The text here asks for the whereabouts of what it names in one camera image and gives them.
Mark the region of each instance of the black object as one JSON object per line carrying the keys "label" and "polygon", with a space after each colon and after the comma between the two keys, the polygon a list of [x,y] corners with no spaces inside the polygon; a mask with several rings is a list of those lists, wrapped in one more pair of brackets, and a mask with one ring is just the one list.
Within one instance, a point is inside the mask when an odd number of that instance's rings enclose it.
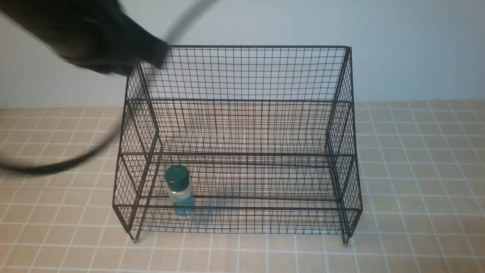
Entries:
{"label": "black object", "polygon": [[[351,48],[170,52],[166,69],[140,63],[127,80],[113,208],[131,239],[339,233],[347,244],[362,213]],[[188,220],[163,187],[177,164],[194,187]]]}
{"label": "black object", "polygon": [[[169,33],[173,42],[215,0],[200,0]],[[126,16],[117,0],[0,0],[0,10],[80,68],[98,73],[130,75],[136,63],[162,68],[169,47]],[[32,166],[0,159],[0,170],[49,175],[86,162],[108,147],[121,123],[92,150],[59,163]]]}

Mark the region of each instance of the small bottle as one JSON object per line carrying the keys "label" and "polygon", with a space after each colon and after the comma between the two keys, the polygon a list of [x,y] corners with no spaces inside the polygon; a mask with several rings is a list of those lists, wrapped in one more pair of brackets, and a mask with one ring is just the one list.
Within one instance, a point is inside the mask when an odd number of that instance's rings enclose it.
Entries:
{"label": "small bottle", "polygon": [[[165,181],[172,203],[176,206],[194,206],[194,193],[189,179],[189,170],[183,165],[173,165],[165,171]],[[181,219],[194,215],[192,208],[176,208],[175,214]]]}

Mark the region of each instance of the wire shelf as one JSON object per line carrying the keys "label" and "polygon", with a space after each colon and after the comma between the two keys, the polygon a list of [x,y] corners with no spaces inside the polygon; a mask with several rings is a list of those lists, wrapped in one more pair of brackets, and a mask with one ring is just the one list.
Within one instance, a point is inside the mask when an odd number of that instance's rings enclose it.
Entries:
{"label": "wire shelf", "polygon": [[[349,47],[173,46],[127,79],[113,208],[140,231],[342,234],[362,213]],[[194,217],[162,181],[191,173]]]}

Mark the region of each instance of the blurred black object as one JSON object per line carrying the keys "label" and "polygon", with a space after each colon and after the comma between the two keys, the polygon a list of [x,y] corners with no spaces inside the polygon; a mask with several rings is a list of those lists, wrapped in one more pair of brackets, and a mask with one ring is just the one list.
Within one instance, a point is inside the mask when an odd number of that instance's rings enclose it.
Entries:
{"label": "blurred black object", "polygon": [[161,68],[169,50],[118,0],[0,0],[0,10],[66,62],[97,73],[129,76],[139,61]]}

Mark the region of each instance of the wire mesh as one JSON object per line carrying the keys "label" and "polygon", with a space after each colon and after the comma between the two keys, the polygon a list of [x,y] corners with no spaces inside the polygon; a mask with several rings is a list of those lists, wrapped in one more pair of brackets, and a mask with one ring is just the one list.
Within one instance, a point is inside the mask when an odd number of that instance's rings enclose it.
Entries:
{"label": "wire mesh", "polygon": [[[176,46],[127,79],[113,207],[125,230],[340,233],[362,212],[349,47]],[[183,164],[195,216],[162,181]]]}

